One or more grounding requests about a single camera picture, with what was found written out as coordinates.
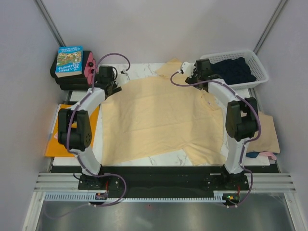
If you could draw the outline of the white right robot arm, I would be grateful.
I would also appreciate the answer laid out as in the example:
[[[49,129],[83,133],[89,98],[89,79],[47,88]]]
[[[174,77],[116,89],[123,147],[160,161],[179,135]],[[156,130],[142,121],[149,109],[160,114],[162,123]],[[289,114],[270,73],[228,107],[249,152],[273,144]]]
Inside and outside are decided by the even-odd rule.
[[[223,188],[232,189],[238,183],[235,174],[244,171],[243,158],[248,144],[259,131],[256,99],[238,95],[219,75],[213,74],[208,59],[199,59],[194,64],[184,62],[180,69],[188,76],[189,85],[213,94],[226,107],[228,156],[224,167],[228,173],[220,177],[220,183]]]

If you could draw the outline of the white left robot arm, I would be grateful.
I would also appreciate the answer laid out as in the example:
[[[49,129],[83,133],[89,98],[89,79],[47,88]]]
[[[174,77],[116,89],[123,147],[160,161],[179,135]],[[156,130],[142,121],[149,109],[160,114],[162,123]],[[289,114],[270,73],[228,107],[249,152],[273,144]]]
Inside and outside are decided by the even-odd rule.
[[[100,66],[94,87],[90,87],[80,101],[58,112],[57,140],[75,156],[82,173],[90,176],[89,184],[95,189],[104,187],[106,178],[100,174],[101,164],[90,146],[90,116],[107,97],[121,91],[116,83],[117,74],[112,66]]]

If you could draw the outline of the yellow t-shirt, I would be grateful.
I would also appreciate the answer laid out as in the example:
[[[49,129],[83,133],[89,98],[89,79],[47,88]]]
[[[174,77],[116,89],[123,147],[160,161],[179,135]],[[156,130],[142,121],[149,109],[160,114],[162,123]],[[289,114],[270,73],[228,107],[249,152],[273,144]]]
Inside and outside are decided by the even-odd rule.
[[[225,163],[222,109],[212,94],[185,86],[180,66],[174,58],[102,103],[103,165],[179,150],[193,165]]]

